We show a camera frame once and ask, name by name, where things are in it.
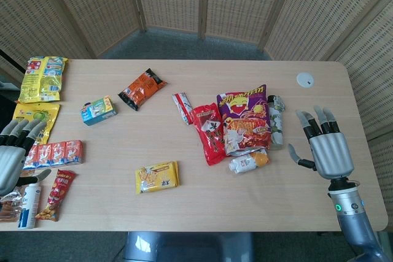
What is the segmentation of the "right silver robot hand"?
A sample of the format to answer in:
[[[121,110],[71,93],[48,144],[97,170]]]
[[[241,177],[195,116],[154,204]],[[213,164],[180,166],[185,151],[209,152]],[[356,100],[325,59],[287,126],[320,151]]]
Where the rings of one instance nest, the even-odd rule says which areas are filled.
[[[296,111],[313,159],[300,158],[291,144],[288,145],[289,155],[296,164],[317,171],[324,179],[346,178],[354,170],[347,140],[328,108],[314,106],[314,111],[317,117]]]

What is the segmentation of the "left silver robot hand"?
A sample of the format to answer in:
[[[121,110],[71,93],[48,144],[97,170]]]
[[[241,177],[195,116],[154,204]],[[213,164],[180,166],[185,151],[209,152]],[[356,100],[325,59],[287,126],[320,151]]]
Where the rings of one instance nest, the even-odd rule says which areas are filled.
[[[11,193],[15,187],[39,183],[51,170],[40,174],[22,177],[20,174],[37,136],[46,127],[46,122],[39,119],[11,120],[1,131],[1,196]]]

